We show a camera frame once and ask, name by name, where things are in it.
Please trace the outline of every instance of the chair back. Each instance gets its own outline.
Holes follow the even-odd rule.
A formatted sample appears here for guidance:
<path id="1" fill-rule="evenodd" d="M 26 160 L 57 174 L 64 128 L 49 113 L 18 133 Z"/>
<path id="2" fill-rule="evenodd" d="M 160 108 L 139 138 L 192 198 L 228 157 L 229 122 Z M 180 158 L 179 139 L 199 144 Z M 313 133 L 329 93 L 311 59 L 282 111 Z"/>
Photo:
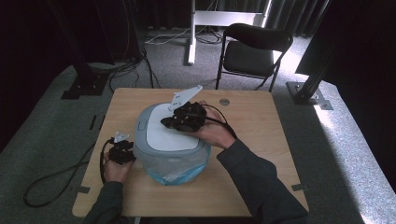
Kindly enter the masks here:
<path id="1" fill-rule="evenodd" d="M 244 23 L 234 23 L 227 27 L 223 33 L 223 44 L 227 36 L 255 49 L 271 49 L 282 53 L 286 53 L 293 43 L 293 36 L 286 31 Z"/>

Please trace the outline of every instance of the person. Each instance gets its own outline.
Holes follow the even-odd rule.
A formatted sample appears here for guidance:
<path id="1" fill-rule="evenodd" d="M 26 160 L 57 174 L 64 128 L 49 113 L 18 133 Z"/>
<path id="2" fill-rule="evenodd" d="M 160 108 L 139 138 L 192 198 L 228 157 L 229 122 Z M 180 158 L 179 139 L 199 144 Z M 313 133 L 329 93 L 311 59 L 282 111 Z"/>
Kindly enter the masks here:
<path id="1" fill-rule="evenodd" d="M 127 217 L 121 215 L 122 212 L 122 188 L 125 180 L 134 164 L 128 161 L 120 165 L 108 158 L 108 152 L 104 155 L 105 179 L 96 203 L 82 221 L 83 224 L 91 223 L 118 223 L 127 224 Z"/>
<path id="2" fill-rule="evenodd" d="M 205 101 L 201 101 L 200 104 L 203 105 L 208 117 L 222 120 L 218 111 L 205 106 Z M 240 139 L 235 139 L 221 124 L 214 121 L 207 120 L 197 132 L 188 134 L 224 149 L 217 155 L 217 159 L 229 173 L 248 211 L 259 223 L 306 223 L 308 212 L 277 178 L 273 163 L 254 154 Z M 112 161 L 107 163 L 105 174 L 109 176 L 109 180 L 103 186 L 97 202 L 84 223 L 96 223 L 92 221 L 103 217 L 111 220 L 110 218 L 116 214 L 120 216 L 122 184 L 112 182 L 121 180 L 120 182 L 123 183 L 128 174 L 126 170 L 131 166 L 131 163 L 123 167 Z"/>

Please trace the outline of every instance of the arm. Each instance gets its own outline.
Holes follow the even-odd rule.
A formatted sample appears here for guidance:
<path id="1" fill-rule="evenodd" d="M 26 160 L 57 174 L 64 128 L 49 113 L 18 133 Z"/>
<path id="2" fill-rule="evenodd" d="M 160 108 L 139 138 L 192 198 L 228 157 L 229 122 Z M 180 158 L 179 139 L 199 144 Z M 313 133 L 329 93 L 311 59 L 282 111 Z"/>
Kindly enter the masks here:
<path id="1" fill-rule="evenodd" d="M 91 211 L 84 218 L 84 224 L 122 223 L 122 188 L 134 162 L 119 165 L 108 159 L 108 152 L 105 154 L 105 161 L 106 183 Z"/>
<path id="2" fill-rule="evenodd" d="M 218 155 L 247 209 L 260 223 L 305 223 L 307 212 L 276 176 L 276 167 L 237 139 Z"/>
<path id="3" fill-rule="evenodd" d="M 122 183 L 106 182 L 82 223 L 110 223 L 117 219 L 122 211 Z"/>

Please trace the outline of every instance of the wooden table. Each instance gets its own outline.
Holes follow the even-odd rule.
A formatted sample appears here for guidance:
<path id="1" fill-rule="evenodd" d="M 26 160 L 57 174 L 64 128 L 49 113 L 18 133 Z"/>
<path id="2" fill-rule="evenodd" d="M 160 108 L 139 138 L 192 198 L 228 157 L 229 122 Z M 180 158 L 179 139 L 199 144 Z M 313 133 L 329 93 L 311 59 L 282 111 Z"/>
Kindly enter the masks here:
<path id="1" fill-rule="evenodd" d="M 130 135 L 140 113 L 150 105 L 169 103 L 181 90 L 117 89 L 110 103 L 81 186 L 73 214 L 85 217 L 100 192 L 99 155 L 103 144 L 116 132 Z M 234 128 L 238 137 L 257 155 L 273 162 L 279 179 L 308 210 L 304 193 L 293 191 L 300 184 L 288 143 L 279 121 L 273 98 L 266 91 L 200 91 L 191 102 L 205 99 L 217 107 Z M 229 105 L 221 105 L 228 99 Z M 123 214 L 127 217 L 250 217 L 245 203 L 216 156 L 221 148 L 212 147 L 206 168 L 190 183 L 163 186 L 151 179 L 136 161 L 124 186 Z"/>

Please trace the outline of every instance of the person's left hand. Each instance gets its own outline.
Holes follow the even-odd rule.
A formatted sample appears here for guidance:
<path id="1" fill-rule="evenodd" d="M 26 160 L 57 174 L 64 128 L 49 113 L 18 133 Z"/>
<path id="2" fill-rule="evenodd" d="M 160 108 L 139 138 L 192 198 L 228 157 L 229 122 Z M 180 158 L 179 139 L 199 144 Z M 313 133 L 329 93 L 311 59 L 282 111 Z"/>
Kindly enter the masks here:
<path id="1" fill-rule="evenodd" d="M 105 164 L 105 178 L 106 182 L 116 181 L 121 182 L 122 184 L 125 182 L 129 171 L 132 168 L 133 161 L 128 161 L 123 165 L 119 165 L 118 163 L 111 161 L 108 158 L 108 152 L 104 155 L 106 164 Z"/>

